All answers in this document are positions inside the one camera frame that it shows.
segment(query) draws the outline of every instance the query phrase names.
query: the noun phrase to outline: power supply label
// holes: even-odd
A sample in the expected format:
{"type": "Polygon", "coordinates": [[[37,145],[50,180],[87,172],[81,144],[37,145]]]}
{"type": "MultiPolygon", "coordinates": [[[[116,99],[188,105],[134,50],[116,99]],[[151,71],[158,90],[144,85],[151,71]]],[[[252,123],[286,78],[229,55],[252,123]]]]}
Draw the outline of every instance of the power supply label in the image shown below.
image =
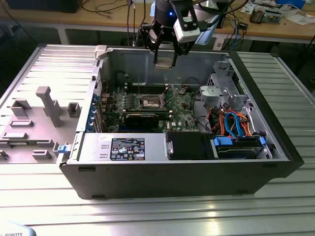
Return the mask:
{"type": "Polygon", "coordinates": [[[142,138],[112,139],[110,159],[112,161],[145,160],[144,139],[142,138]]]}

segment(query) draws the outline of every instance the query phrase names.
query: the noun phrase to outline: motherboard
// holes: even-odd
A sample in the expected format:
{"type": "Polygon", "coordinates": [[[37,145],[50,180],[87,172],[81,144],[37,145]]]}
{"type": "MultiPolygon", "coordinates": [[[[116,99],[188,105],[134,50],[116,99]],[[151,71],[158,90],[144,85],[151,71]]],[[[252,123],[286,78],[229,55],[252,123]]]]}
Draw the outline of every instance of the motherboard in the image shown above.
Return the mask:
{"type": "Polygon", "coordinates": [[[198,132],[194,94],[185,86],[116,88],[102,95],[104,132],[198,132]]]}

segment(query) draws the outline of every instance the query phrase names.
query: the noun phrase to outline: wooden table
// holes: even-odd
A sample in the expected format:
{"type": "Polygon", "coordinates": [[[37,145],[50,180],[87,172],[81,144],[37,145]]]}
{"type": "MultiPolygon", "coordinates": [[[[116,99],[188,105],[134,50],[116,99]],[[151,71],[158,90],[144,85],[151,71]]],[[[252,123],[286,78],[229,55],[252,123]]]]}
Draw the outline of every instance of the wooden table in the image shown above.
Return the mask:
{"type": "MultiPolygon", "coordinates": [[[[95,0],[96,5],[110,3],[111,0],[95,0]]],[[[239,5],[243,0],[236,0],[235,5],[239,5]]],[[[103,6],[103,9],[109,9],[125,4],[126,1],[119,0],[114,4],[103,6]]],[[[89,1],[85,7],[94,10],[93,0],[89,1]]],[[[150,13],[151,4],[146,4],[146,20],[151,22],[150,13]]],[[[56,28],[58,30],[62,44],[69,44],[66,29],[78,30],[101,30],[101,31],[127,31],[126,13],[127,7],[120,7],[107,14],[99,15],[95,12],[88,12],[84,9],[78,9],[77,13],[48,12],[35,10],[11,10],[7,6],[11,15],[22,25],[33,27],[56,28]]],[[[305,6],[304,10],[314,10],[315,6],[305,6]]],[[[136,27],[139,27],[143,18],[144,9],[142,3],[136,3],[136,27]]],[[[280,24],[252,24],[249,20],[249,14],[237,11],[236,16],[240,21],[249,24],[245,39],[275,41],[275,42],[292,42],[292,43],[309,43],[315,34],[314,24],[301,26],[285,18],[281,19],[280,24]]],[[[0,25],[15,25],[16,23],[0,8],[0,25]]],[[[130,10],[129,27],[133,27],[133,10],[130,10]]],[[[214,49],[220,49],[222,41],[233,34],[233,28],[228,21],[225,21],[222,29],[216,29],[213,37],[216,37],[214,49]]]]}

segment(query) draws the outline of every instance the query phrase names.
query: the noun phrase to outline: circuit board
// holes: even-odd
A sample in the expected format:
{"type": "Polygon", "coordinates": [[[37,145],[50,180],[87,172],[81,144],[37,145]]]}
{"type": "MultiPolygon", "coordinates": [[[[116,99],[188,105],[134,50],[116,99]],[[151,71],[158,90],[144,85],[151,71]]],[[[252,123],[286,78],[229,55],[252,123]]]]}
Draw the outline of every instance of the circuit board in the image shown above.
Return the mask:
{"type": "Polygon", "coordinates": [[[158,94],[129,93],[126,89],[117,88],[111,94],[109,106],[103,110],[106,132],[126,131],[125,118],[130,113],[154,114],[159,117],[158,126],[151,132],[167,131],[198,132],[191,111],[191,93],[179,94],[181,87],[172,87],[158,104],[158,94]]]}

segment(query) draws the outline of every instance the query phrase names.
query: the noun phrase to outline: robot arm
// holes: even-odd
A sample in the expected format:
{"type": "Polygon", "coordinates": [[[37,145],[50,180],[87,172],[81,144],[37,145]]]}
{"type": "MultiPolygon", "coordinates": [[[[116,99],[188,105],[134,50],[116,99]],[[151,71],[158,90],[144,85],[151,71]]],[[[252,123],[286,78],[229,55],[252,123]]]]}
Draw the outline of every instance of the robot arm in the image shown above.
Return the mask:
{"type": "Polygon", "coordinates": [[[202,5],[203,1],[156,0],[155,19],[152,24],[139,29],[144,47],[154,53],[154,64],[158,63],[160,45],[168,43],[174,49],[171,66],[175,66],[177,56],[187,55],[201,32],[214,31],[219,19],[235,0],[231,0],[222,11],[218,11],[215,1],[207,1],[205,6],[202,5]]]}

